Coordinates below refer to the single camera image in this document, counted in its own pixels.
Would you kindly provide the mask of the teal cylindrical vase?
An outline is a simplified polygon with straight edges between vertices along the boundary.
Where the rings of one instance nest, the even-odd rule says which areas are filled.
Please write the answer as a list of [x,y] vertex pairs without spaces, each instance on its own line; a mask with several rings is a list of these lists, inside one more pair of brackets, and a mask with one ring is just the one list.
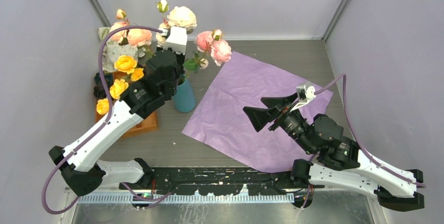
[[189,113],[196,106],[196,98],[189,80],[184,74],[179,79],[176,94],[173,96],[174,107],[181,113]]

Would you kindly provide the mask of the peach rose flower stem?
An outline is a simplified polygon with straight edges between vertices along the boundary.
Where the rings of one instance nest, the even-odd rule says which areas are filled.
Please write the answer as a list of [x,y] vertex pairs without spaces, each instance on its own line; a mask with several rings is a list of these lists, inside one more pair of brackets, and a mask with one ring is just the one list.
[[[116,19],[117,21],[111,26],[109,32],[122,27],[130,26],[127,14],[123,9],[117,10]],[[122,30],[113,34],[110,40],[122,47],[130,46],[132,50],[136,51],[135,56],[137,58],[152,55],[152,51],[150,49],[152,32],[150,30],[140,28]]]

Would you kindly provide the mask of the pink paper flower bouquet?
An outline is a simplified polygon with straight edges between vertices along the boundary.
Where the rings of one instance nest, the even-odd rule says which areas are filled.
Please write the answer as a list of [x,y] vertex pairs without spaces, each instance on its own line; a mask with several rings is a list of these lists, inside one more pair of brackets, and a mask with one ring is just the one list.
[[282,129],[263,97],[287,97],[305,79],[234,52],[212,81],[183,133],[261,172],[291,170],[309,155]]

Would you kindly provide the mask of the pink rose flower stem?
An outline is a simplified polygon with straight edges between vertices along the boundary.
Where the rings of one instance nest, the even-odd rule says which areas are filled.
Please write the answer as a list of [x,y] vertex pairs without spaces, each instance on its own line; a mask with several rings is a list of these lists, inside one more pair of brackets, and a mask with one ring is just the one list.
[[185,78],[188,78],[192,73],[206,69],[210,60],[220,67],[231,59],[231,46],[223,39],[223,32],[220,29],[199,33],[194,43],[196,51],[183,64]]

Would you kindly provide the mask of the white yellow flower stem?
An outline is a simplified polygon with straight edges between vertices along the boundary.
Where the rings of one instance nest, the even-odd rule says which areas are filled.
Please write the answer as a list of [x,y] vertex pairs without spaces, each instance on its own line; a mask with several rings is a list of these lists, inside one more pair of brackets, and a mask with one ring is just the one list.
[[170,10],[167,0],[160,0],[156,2],[156,8],[162,15],[162,22],[158,29],[162,32],[156,33],[157,48],[162,48],[167,40],[167,35],[164,31],[170,30],[173,27],[180,27],[185,29],[188,37],[197,27],[197,18],[194,12],[186,6],[175,6]]

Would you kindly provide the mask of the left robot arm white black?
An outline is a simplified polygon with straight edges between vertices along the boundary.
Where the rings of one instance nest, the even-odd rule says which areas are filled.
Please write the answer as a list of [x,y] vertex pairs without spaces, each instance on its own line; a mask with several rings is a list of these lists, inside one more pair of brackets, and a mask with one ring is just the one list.
[[66,147],[49,151],[66,184],[77,196],[85,196],[103,185],[135,184],[148,188],[152,169],[141,158],[127,162],[102,161],[102,154],[128,130],[171,100],[182,75],[185,54],[159,50],[149,59],[144,76],[129,85],[109,112],[87,133]]

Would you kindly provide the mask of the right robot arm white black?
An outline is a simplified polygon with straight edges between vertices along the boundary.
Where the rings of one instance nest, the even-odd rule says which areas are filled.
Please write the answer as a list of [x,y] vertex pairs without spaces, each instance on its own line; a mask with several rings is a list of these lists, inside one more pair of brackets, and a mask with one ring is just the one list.
[[425,198],[418,192],[424,182],[422,171],[384,163],[346,137],[343,127],[325,114],[317,114],[308,123],[300,109],[315,97],[316,92],[309,88],[287,97],[263,97],[264,108],[243,108],[255,131],[281,128],[312,156],[293,162],[292,184],[308,189],[316,185],[347,189],[399,212],[423,209]]

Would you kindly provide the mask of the orange compartment tray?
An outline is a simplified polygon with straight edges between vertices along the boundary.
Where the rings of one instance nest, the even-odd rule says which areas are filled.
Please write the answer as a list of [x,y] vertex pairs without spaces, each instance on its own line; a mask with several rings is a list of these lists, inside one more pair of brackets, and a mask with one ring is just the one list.
[[[126,76],[126,73],[123,72],[106,73],[105,79],[109,86],[112,85],[112,82],[115,79],[125,79],[126,81],[129,80],[129,78]],[[94,82],[95,84],[99,84],[101,82],[98,73],[94,76]],[[129,129],[125,134],[123,134],[122,138],[134,137],[144,133],[156,131],[158,129],[158,115],[155,111],[146,119],[144,119],[141,123]]]

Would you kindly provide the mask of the cream printed cloth bag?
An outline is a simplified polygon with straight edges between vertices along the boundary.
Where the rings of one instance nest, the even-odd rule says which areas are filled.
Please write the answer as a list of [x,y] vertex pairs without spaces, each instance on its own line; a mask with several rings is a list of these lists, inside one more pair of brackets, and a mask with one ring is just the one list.
[[[109,34],[111,27],[99,27],[98,36],[100,41],[103,41],[105,37]],[[104,72],[113,73],[117,70],[114,68],[114,63],[118,60],[121,55],[128,55],[139,61],[146,55],[147,51],[144,46],[142,47],[132,47],[130,44],[120,45],[117,41],[110,38],[104,47],[102,53],[102,69]]]

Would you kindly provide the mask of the dark rolled fabric middle-left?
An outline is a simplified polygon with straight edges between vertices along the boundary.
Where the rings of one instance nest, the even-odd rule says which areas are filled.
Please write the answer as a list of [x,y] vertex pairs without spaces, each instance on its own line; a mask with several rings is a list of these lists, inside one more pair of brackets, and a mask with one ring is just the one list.
[[96,84],[96,85],[94,86],[94,88],[93,88],[93,96],[94,96],[96,99],[104,99],[104,98],[107,98],[107,95],[106,95],[106,92],[105,92],[105,89],[104,89],[102,83],[100,83],[100,84]]

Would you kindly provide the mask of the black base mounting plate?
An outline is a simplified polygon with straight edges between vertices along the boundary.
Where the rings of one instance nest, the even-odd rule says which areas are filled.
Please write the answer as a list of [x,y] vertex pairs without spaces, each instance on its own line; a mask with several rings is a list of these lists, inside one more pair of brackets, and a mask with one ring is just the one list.
[[293,181],[290,172],[266,173],[250,167],[155,167],[140,182],[127,185],[133,191],[182,196],[196,192],[202,196],[235,196],[244,187],[249,196],[296,194],[307,189],[307,185]]

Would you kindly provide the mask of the aluminium rail frame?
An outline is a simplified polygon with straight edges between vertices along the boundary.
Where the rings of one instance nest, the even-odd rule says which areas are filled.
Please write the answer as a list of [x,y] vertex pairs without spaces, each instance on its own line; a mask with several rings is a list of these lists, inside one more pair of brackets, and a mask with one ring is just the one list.
[[159,194],[152,195],[145,191],[136,192],[137,197],[129,191],[95,192],[78,199],[78,204],[132,204],[141,208],[145,205],[160,202],[161,204],[259,204],[259,203],[294,203],[294,194],[284,192],[278,194],[272,191],[271,195],[265,193],[252,193],[247,184],[232,193],[216,195],[208,192],[203,195],[202,189],[192,191],[190,195],[172,194],[160,200]]

